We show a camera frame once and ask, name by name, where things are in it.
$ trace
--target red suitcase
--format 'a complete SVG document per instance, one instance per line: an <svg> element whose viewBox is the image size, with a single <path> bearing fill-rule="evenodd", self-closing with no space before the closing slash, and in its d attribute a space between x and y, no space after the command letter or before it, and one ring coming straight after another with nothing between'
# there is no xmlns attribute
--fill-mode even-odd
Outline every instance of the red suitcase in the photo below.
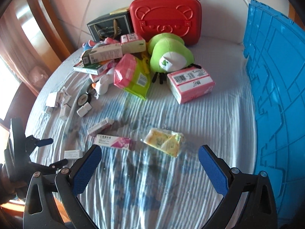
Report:
<svg viewBox="0 0 305 229"><path fill-rule="evenodd" d="M147 42L159 33L174 33L186 45L194 45L200 38L198 0L134 0L129 10L135 33Z"/></svg>

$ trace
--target yellow wipes package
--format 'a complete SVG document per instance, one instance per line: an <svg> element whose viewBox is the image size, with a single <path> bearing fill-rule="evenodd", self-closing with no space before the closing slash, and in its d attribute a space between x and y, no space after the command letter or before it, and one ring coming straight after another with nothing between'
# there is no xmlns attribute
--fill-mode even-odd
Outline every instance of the yellow wipes package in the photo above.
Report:
<svg viewBox="0 0 305 229"><path fill-rule="evenodd" d="M177 157L180 150L180 143L184 140L182 133L152 128L144 139L144 143L148 144L164 153Z"/></svg>

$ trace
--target round metal bolt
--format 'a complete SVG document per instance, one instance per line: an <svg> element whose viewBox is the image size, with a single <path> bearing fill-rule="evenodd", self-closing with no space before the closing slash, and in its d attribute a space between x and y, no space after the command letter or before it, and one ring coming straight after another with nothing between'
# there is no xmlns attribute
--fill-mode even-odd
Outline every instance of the round metal bolt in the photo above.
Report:
<svg viewBox="0 0 305 229"><path fill-rule="evenodd" d="M63 168L60 172L62 174L67 174L69 172L69 168Z"/></svg>
<svg viewBox="0 0 305 229"><path fill-rule="evenodd" d="M39 171L36 171L34 174L33 174L33 177L39 177L40 176L40 172Z"/></svg>
<svg viewBox="0 0 305 229"><path fill-rule="evenodd" d="M231 171L234 174L238 174L239 173L239 169L237 169L237 168L232 168Z"/></svg>
<svg viewBox="0 0 305 229"><path fill-rule="evenodd" d="M261 175L262 177L267 177L267 176L268 176L267 173L266 173L265 171L261 171L261 172L260 172L260 175Z"/></svg>

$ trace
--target green embroidered logo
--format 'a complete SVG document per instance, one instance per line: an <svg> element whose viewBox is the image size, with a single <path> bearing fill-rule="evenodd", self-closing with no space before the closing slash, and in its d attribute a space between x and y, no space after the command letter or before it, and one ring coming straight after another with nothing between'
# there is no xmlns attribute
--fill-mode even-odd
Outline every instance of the green embroidered logo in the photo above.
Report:
<svg viewBox="0 0 305 229"><path fill-rule="evenodd" d="M168 61L167 60L163 60L162 61L162 65L166 66L168 64Z"/></svg>

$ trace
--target blue plastic crate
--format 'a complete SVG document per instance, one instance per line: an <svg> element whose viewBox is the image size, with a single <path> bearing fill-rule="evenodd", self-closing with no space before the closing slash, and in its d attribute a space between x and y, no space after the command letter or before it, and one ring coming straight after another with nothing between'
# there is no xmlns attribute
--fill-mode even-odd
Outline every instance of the blue plastic crate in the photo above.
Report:
<svg viewBox="0 0 305 229"><path fill-rule="evenodd" d="M281 225L305 200L305 32L252 0L244 46L257 124L255 173L268 173Z"/></svg>

